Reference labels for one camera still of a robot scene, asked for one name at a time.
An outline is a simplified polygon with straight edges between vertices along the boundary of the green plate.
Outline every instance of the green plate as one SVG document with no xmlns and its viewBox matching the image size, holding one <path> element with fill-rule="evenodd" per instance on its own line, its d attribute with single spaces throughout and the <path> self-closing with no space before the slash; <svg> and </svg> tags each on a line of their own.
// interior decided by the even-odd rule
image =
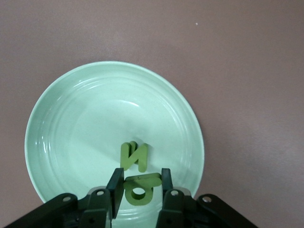
<svg viewBox="0 0 304 228">
<path fill-rule="evenodd" d="M 25 157 L 32 183 L 46 202 L 69 192 L 84 197 L 108 183 L 120 167 L 120 147 L 149 145 L 148 168 L 132 165 L 125 177 L 170 168 L 174 186 L 199 187 L 204 164 L 200 125 L 180 92 L 156 73 L 130 63 L 95 62 L 53 82 L 28 121 Z M 156 225 L 162 188 L 152 201 L 133 206 L 123 197 L 113 227 Z"/>
</svg>

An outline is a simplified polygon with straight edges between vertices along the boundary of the mauve table surface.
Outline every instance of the mauve table surface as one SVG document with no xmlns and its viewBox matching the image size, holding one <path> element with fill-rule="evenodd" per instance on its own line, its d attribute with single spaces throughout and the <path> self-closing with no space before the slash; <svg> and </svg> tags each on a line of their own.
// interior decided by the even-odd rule
<svg viewBox="0 0 304 228">
<path fill-rule="evenodd" d="M 24 135 L 65 72 L 96 61 L 146 67 L 188 100 L 202 128 L 197 195 L 261 228 L 304 225 L 304 1 L 0 2 L 0 227 L 42 204 Z"/>
</svg>

